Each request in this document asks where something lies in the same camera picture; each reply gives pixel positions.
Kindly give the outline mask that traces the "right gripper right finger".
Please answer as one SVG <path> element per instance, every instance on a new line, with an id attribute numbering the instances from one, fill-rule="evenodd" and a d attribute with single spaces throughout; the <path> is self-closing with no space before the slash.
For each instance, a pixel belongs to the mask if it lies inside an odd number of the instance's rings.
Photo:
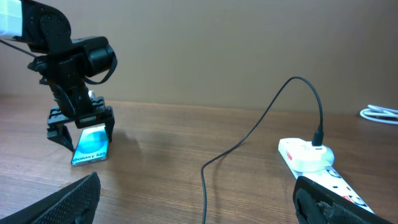
<path id="1" fill-rule="evenodd" d="M 392 224 L 307 177 L 298 177 L 293 192 L 300 224 Z"/>

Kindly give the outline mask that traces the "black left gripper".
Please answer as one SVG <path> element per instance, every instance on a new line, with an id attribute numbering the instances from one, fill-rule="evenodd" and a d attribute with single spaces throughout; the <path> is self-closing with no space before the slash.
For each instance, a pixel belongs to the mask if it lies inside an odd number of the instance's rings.
<path id="1" fill-rule="evenodd" d="M 112 142 L 115 124 L 113 108 L 105 105 L 105 100 L 102 96 L 97 96 L 91 100 L 91 109 L 91 113 L 68 117 L 61 112 L 58 105 L 51 107 L 47 118 L 47 139 L 73 152 L 72 137 L 64 124 L 74 122 L 78 129 L 104 124 L 108 140 Z"/>

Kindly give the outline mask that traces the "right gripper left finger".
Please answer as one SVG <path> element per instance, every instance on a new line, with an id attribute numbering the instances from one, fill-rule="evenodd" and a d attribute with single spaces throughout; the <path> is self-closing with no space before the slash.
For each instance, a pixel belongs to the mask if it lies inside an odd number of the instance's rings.
<path id="1" fill-rule="evenodd" d="M 100 200 L 101 183 L 96 172 L 48 197 L 1 219 L 1 224 L 92 224 Z"/>

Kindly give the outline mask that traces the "teal screen Galaxy smartphone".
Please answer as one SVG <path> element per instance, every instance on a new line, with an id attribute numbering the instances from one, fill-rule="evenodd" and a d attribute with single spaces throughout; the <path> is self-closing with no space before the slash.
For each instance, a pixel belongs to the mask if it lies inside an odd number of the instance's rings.
<path id="1" fill-rule="evenodd" d="M 83 166 L 108 158 L 109 139 L 105 126 L 84 129 L 73 153 L 71 165 Z"/>

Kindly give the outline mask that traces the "white power strip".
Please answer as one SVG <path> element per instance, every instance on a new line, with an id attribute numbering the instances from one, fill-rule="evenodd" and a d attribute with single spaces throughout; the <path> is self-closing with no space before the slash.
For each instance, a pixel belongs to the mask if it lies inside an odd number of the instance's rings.
<path id="1" fill-rule="evenodd" d="M 286 162 L 289 169 L 292 171 L 295 178 L 300 176 L 307 177 L 312 181 L 322 185 L 323 187 L 331 190 L 332 192 L 338 194 L 339 196 L 349 200 L 355 205 L 372 212 L 370 207 L 365 203 L 365 201 L 348 185 L 348 183 L 339 175 L 339 173 L 333 168 L 333 166 L 325 167 L 323 170 L 317 172 L 297 172 L 293 170 L 290 165 L 290 154 L 289 149 L 294 147 L 294 144 L 304 142 L 300 138 L 284 138 L 279 141 L 278 151 L 284 161 Z"/>

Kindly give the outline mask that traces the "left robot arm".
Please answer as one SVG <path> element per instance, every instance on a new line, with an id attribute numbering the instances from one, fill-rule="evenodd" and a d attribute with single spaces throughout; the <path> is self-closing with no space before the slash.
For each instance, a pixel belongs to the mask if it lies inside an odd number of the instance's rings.
<path id="1" fill-rule="evenodd" d="M 33 61 L 27 68 L 39 73 L 39 83 L 47 85 L 56 105 L 47 117 L 47 139 L 74 150 L 67 123 L 78 129 L 104 125 L 112 140 L 115 124 L 113 109 L 102 96 L 91 96 L 91 78 L 105 73 L 106 82 L 118 60 L 104 36 L 71 38 L 68 19 L 58 9 L 37 1 L 1 1 L 1 43 L 10 41 L 28 45 Z"/>

